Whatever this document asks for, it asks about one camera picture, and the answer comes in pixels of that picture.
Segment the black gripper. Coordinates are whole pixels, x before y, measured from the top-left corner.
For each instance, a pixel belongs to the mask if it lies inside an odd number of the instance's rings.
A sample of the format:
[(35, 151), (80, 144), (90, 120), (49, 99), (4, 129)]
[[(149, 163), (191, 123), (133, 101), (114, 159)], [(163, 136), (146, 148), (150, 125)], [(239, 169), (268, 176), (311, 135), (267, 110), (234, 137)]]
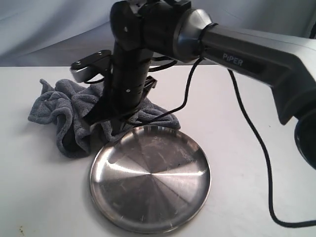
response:
[(112, 120), (112, 136), (123, 132), (125, 119), (136, 113), (143, 100), (145, 80), (153, 52), (144, 48), (125, 50), (115, 44), (112, 75), (104, 82), (102, 96), (82, 118), (91, 126)]

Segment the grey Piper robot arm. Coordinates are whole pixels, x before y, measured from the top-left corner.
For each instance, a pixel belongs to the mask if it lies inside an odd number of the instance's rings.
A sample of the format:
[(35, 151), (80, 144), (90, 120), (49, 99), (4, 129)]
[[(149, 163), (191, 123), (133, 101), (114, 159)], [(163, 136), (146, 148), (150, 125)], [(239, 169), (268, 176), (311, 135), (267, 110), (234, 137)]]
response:
[(296, 146), (315, 167), (315, 40), (224, 27), (188, 0), (118, 1), (110, 23), (113, 77), (105, 99), (84, 116), (87, 124), (135, 112), (154, 53), (184, 63), (207, 59), (268, 85), (280, 123), (298, 120)]

